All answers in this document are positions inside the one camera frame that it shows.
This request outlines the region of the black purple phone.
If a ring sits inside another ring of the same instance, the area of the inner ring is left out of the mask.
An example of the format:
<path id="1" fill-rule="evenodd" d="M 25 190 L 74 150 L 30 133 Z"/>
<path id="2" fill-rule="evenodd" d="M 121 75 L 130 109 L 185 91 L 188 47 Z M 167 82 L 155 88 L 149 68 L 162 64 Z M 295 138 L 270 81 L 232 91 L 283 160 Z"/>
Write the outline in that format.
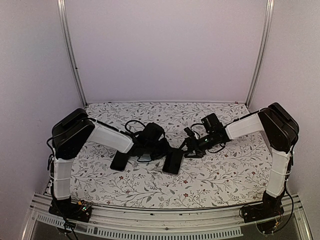
<path id="1" fill-rule="evenodd" d="M 167 155 L 162 167 L 162 172 L 170 175 L 178 175 L 184 153 L 181 149 L 173 148 Z"/>

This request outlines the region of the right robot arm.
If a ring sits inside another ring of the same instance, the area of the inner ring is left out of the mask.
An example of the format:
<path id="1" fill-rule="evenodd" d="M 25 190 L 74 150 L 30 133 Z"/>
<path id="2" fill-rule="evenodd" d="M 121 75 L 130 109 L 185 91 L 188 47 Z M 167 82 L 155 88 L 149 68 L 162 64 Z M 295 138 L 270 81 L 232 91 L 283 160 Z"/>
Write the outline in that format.
<path id="1" fill-rule="evenodd" d="M 299 139 L 300 127 L 278 102 L 237 118 L 227 125 L 223 125 L 216 114 L 212 113 L 202 118 L 201 125 L 207 133 L 201 138 L 196 138 L 191 128 L 184 129 L 188 137 L 179 148 L 186 148 L 183 152 L 186 158 L 202 158 L 206 151 L 217 145 L 225 148 L 225 144 L 232 140 L 263 132 L 272 155 L 271 173 L 265 193 L 277 198 L 284 192 L 289 169 L 293 165 L 293 151 Z"/>

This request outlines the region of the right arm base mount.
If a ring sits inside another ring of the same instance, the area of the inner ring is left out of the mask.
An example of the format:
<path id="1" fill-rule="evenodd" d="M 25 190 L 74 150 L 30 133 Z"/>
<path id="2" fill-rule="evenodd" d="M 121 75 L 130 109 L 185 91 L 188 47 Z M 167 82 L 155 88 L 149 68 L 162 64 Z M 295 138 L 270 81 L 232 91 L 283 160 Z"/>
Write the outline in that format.
<path id="1" fill-rule="evenodd" d="M 262 202 L 259 204 L 245 204 L 239 210 L 239 216 L 245 223 L 265 220 L 281 216 L 284 213 L 282 201 Z"/>

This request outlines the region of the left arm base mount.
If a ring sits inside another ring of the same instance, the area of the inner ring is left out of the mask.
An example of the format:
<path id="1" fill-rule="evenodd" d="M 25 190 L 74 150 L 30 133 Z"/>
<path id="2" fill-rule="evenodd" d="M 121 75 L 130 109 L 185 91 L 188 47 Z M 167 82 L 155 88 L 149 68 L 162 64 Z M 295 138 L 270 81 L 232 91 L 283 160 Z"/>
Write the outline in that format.
<path id="1" fill-rule="evenodd" d="M 48 212 L 68 220 L 88 223 L 92 215 L 92 204 L 84 200 L 72 202 L 70 198 L 52 200 Z"/>

